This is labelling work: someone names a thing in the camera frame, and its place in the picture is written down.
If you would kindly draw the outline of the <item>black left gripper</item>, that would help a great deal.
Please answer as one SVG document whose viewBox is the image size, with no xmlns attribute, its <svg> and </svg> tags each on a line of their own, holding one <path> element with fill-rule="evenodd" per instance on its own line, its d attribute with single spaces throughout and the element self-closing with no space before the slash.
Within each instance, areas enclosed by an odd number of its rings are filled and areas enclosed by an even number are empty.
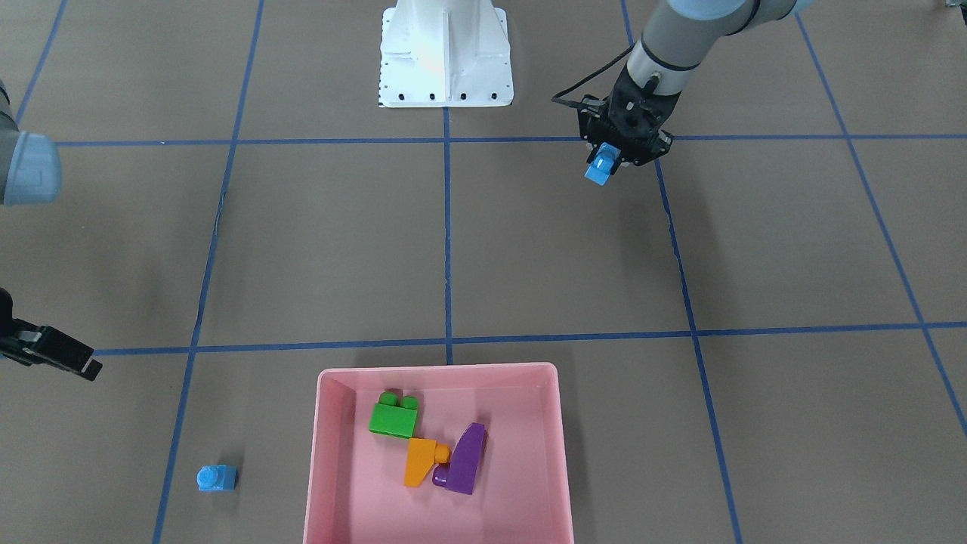
<svg viewBox="0 0 967 544">
<path fill-rule="evenodd" d="M 608 97 L 585 95 L 578 107 L 580 137 L 589 144 L 594 166 L 645 165 L 670 151 L 674 135 L 663 124 L 674 110 L 673 95 L 657 94 L 662 73 L 653 71 L 640 86 L 624 69 Z"/>
</svg>

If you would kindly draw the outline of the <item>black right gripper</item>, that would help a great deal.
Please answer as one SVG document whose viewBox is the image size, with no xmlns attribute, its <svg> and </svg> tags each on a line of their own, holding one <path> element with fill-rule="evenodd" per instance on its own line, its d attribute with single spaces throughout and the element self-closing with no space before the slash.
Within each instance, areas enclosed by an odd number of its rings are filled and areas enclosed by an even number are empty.
<svg viewBox="0 0 967 544">
<path fill-rule="evenodd" d="M 20 330 L 13 318 L 13 297 L 1 289 L 1 354 L 27 366 L 48 365 L 93 382 L 103 369 L 94 349 L 49 325 Z"/>
</svg>

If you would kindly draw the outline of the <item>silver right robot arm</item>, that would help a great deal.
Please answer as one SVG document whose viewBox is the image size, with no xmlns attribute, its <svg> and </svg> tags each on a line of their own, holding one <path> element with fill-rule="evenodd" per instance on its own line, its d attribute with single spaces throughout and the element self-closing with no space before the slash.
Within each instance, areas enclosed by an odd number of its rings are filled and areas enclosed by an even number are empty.
<svg viewBox="0 0 967 544">
<path fill-rule="evenodd" d="M 1 196 L 4 206 L 51 203 L 61 192 L 62 165 L 52 139 L 21 131 L 1 83 Z M 93 382 L 103 364 L 94 349 L 49 325 L 14 317 L 13 297 L 1 289 L 1 352 L 25 367 L 44 365 Z"/>
</svg>

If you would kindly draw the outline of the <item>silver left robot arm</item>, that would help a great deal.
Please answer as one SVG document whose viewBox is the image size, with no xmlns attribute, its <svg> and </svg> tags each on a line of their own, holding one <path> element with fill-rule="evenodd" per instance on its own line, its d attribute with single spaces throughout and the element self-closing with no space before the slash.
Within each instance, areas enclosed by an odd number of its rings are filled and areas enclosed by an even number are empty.
<svg viewBox="0 0 967 544">
<path fill-rule="evenodd" d="M 573 104 L 581 138 L 590 146 L 585 175 L 604 185 L 622 165 L 645 165 L 670 151 L 663 125 L 684 87 L 719 39 L 785 20 L 809 1 L 660 1 L 610 93 Z"/>
</svg>

